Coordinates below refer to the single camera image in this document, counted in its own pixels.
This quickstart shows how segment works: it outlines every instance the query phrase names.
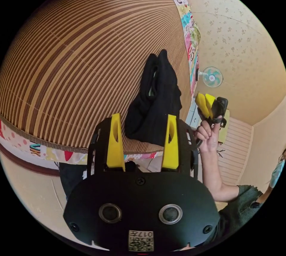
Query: wall fan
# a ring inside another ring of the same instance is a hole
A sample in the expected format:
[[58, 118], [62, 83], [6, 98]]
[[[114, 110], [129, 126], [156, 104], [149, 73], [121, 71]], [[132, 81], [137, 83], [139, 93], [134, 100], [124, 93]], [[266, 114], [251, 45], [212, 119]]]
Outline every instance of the wall fan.
[[205, 85], [211, 88], [217, 88], [223, 82], [223, 75], [221, 71], [216, 67], [207, 67], [203, 72], [200, 72], [197, 69], [196, 71], [197, 81], [199, 77], [202, 77]]

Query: bamboo mat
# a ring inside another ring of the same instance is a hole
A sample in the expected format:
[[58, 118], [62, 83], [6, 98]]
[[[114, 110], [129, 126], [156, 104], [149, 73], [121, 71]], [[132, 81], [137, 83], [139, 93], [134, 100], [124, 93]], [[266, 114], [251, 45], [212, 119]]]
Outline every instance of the bamboo mat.
[[[150, 53], [166, 49], [190, 104], [189, 65], [173, 0], [52, 0], [20, 29], [0, 72], [0, 118], [29, 139], [87, 148], [95, 126], [138, 93]], [[125, 153], [161, 150], [123, 136]]]

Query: wrist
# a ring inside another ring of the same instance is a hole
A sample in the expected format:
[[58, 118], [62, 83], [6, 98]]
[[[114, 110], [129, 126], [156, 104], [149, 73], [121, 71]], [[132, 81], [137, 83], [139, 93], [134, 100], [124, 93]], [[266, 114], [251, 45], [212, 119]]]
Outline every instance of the wrist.
[[207, 161], [217, 161], [217, 151], [200, 152], [202, 163]]
[[200, 146], [199, 147], [200, 154], [215, 154], [217, 153], [217, 144], [209, 145], [209, 146]]

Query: qr code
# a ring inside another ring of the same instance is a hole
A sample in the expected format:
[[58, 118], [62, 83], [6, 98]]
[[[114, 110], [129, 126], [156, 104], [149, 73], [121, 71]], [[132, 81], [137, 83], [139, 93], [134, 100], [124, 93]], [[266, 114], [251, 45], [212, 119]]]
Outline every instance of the qr code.
[[129, 230], [129, 251], [151, 252], [154, 251], [153, 231]]

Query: floor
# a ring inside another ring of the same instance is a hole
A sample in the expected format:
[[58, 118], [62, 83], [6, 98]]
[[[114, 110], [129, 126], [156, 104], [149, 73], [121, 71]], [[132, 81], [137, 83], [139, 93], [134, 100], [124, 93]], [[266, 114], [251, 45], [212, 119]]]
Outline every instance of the floor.
[[162, 166], [162, 156], [153, 159], [134, 160], [142, 172], [160, 172]]

